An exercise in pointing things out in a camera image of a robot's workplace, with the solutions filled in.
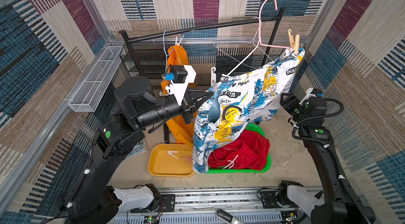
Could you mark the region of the white blue patterned shorts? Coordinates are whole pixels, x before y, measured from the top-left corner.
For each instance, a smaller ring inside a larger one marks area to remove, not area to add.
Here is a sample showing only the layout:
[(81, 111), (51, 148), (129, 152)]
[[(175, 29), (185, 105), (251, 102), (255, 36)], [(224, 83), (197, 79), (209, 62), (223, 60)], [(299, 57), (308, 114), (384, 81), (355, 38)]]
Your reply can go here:
[(212, 88), (214, 95), (197, 112), (194, 123), (193, 170), (209, 171), (214, 150), (234, 142), (250, 123), (271, 120), (280, 108), (281, 95), (289, 92), (305, 56), (285, 50), (262, 68), (239, 76), (223, 76)]

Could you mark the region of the pink wire hanger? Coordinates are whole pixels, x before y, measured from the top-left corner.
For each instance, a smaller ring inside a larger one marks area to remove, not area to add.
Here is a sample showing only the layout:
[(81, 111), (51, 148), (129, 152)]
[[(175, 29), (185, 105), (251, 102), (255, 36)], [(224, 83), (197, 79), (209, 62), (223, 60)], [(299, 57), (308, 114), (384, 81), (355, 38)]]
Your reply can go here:
[[(259, 9), (259, 13), (258, 13), (258, 29), (257, 29), (257, 38), (258, 38), (258, 42), (256, 44), (256, 46), (254, 47), (254, 49), (244, 57), (244, 59), (242, 61), (240, 61), (230, 72), (228, 72), (226, 75), (229, 76), (231, 73), (233, 73), (242, 63), (245, 62), (245, 60), (247, 60), (251, 55), (254, 54), (254, 52), (259, 48), (259, 46), (264, 46), (264, 47), (269, 47), (269, 48), (282, 48), (282, 49), (289, 49), (292, 50), (292, 47), (286, 47), (286, 46), (276, 46), (273, 45), (272, 41), (270, 41), (271, 44), (264, 44), (262, 43), (262, 10), (265, 6), (265, 4), (268, 2), (269, 0), (264, 0), (264, 2), (262, 3), (260, 9)], [(278, 6), (277, 6), (277, 0), (272, 0), (274, 2), (274, 7), (275, 10), (278, 10)]]

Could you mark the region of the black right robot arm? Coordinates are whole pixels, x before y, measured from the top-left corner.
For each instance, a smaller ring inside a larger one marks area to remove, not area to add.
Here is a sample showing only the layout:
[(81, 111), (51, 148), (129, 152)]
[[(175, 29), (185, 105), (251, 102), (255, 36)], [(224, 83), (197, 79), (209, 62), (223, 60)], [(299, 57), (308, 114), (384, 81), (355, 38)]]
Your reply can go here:
[(334, 139), (324, 127), (325, 118), (344, 111), (341, 101), (324, 98), (316, 90), (303, 101), (282, 94), (280, 105), (291, 115), (292, 137), (304, 143), (320, 177), (324, 199), (310, 195), (303, 186), (283, 181), (279, 185), (281, 205), (296, 204), (313, 224), (373, 224), (376, 216), (365, 206), (349, 183), (336, 154)]

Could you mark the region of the white plastic hanger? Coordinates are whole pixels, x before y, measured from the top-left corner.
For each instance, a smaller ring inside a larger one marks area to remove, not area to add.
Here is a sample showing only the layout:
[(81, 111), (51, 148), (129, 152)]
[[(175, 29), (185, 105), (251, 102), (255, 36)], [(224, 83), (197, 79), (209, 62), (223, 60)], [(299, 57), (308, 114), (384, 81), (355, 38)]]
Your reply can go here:
[(259, 63), (263, 60), (267, 62), (268, 59), (271, 59), (269, 52), (265, 51), (264, 46), (258, 46), (257, 28), (254, 36), (248, 41), (240, 40), (239, 43), (215, 43), (213, 46), (217, 49), (217, 56), (228, 56), (236, 61), (237, 65), (246, 57), (251, 58), (251, 62), (248, 62), (246, 59), (241, 63), (240, 67), (251, 68), (252, 70), (259, 68)]

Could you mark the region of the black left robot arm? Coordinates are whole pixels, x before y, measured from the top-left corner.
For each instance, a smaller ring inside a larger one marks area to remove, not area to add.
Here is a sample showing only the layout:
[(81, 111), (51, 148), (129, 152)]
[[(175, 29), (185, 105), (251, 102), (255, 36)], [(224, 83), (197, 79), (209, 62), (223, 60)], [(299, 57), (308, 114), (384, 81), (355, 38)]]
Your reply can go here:
[(182, 116), (190, 123), (194, 113), (213, 96), (212, 91), (186, 88), (178, 102), (174, 95), (155, 97), (145, 76), (126, 79), (115, 89), (120, 112), (106, 117), (94, 135), (90, 159), (72, 190), (57, 197), (67, 224), (106, 224), (119, 211), (122, 200), (108, 185), (118, 166), (144, 139), (144, 130)]

